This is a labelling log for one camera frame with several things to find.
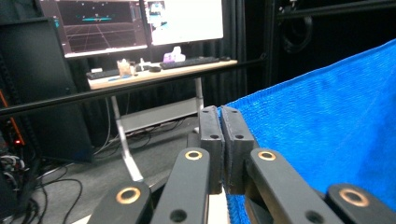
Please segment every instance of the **blue mesh fabric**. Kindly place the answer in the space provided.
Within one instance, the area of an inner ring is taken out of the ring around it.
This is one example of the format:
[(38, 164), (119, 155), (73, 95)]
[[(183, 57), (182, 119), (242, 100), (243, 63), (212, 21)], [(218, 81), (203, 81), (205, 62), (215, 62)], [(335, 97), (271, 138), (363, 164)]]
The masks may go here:
[(354, 184), (396, 211), (396, 40), (227, 105), (311, 187)]

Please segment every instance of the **keyboard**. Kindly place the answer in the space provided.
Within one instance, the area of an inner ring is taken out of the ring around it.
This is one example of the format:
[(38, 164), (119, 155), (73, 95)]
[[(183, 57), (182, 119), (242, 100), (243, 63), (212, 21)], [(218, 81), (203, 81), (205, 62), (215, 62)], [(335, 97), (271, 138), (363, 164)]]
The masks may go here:
[(87, 73), (87, 78), (89, 80), (95, 80), (99, 78), (104, 78), (104, 77), (114, 77), (114, 76), (119, 76), (120, 72), (118, 69), (115, 70), (108, 70), (105, 72), (97, 72), (97, 73)]
[(200, 57), (200, 58), (193, 58), (187, 59), (183, 62), (174, 62), (174, 63), (160, 63), (160, 67), (163, 70), (172, 69), (172, 68), (179, 68), (179, 67), (187, 67), (205, 63), (218, 63), (219, 59), (215, 57)]

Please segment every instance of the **circular joint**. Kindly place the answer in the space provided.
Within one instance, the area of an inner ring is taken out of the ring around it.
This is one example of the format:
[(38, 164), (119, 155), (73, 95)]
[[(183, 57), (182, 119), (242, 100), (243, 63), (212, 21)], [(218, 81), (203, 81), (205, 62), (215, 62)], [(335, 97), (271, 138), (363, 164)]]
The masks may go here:
[(120, 190), (117, 194), (117, 202), (122, 204), (134, 203), (140, 197), (140, 190), (137, 188), (129, 187)]
[(199, 159), (202, 158), (202, 152), (195, 150), (188, 151), (185, 156), (190, 161), (198, 161)]
[(370, 203), (368, 198), (364, 194), (354, 189), (341, 189), (340, 196), (347, 203), (353, 204), (358, 207), (366, 207)]
[(259, 152), (259, 158), (265, 161), (274, 161), (276, 159), (276, 155), (269, 151), (261, 151)]

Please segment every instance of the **desk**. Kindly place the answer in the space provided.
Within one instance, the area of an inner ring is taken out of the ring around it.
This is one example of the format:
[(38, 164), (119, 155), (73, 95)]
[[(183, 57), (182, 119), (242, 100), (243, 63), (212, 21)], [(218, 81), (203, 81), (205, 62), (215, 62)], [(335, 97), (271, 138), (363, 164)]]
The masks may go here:
[[(237, 63), (237, 61), (232, 60), (228, 62), (207, 63), (189, 67), (162, 70), (158, 73), (144, 71), (137, 73), (136, 77), (120, 78), (113, 81), (108, 81), (111, 79), (111, 77), (107, 77), (96, 80), (88, 80), (88, 82), (90, 84), (91, 90), (98, 90), (107, 87), (116, 87), (128, 83), (150, 82), (165, 77), (182, 77), (192, 72), (202, 72), (212, 68), (223, 67), (235, 63)], [(140, 171), (137, 168), (133, 157), (131, 156), (125, 133), (197, 113), (204, 108), (204, 96), (202, 94), (202, 83), (200, 77), (195, 79), (195, 93), (196, 97), (189, 100), (158, 106), (125, 116), (120, 115), (116, 96), (111, 96), (111, 102), (113, 104), (114, 115), (122, 145), (122, 158), (133, 181), (143, 181), (143, 176), (140, 174)]]

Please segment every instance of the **monitor screen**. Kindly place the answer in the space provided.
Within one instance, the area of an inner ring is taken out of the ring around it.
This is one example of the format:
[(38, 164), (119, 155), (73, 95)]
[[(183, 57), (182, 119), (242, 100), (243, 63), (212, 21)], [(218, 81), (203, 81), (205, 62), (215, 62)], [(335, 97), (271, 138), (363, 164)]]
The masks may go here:
[(221, 0), (145, 0), (153, 45), (223, 38)]
[(55, 19), (64, 57), (147, 47), (138, 0), (39, 0), (45, 17)]

